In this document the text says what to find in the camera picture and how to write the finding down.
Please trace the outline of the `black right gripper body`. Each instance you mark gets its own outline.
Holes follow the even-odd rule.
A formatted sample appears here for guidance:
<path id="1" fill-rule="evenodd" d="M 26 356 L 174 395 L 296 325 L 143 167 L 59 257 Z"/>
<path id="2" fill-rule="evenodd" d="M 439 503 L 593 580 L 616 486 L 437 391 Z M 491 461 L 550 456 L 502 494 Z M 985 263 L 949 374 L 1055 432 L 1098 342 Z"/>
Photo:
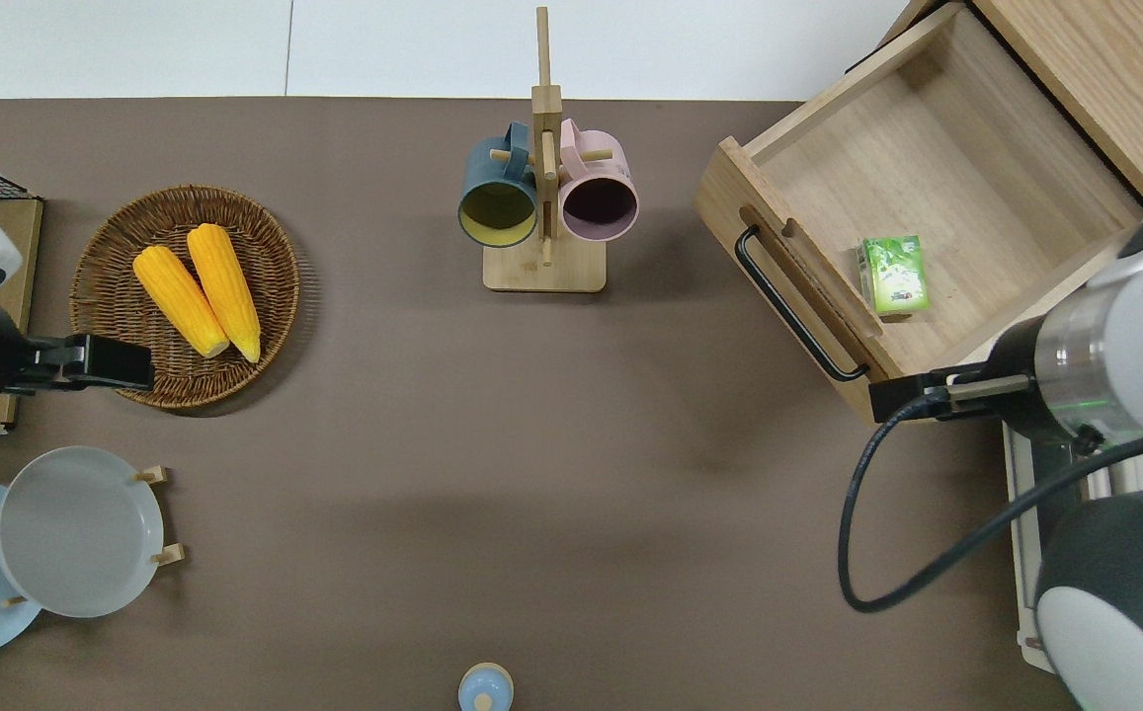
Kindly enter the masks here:
<path id="1" fill-rule="evenodd" d="M 870 382 L 868 396 L 870 413 L 876 424 L 884 424 L 893 414 L 914 399 L 936 388 L 949 386 L 956 381 L 972 381 L 982 364 L 961 364 L 941 367 L 924 373 L 911 374 L 886 381 Z M 991 409 L 980 400 L 964 402 L 933 402 L 906 420 L 937 420 L 937 422 L 962 422 L 962 420 L 990 420 Z"/>

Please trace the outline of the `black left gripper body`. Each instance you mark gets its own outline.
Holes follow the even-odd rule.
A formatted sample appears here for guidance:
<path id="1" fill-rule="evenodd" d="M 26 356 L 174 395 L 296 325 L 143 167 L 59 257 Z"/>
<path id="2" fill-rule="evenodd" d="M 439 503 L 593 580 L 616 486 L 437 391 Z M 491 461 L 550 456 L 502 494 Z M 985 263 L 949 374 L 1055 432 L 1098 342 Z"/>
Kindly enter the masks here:
<path id="1" fill-rule="evenodd" d="M 27 337 L 27 359 L 11 378 L 11 393 L 77 392 L 88 388 L 147 392 L 155 386 L 151 350 L 93 334 Z"/>

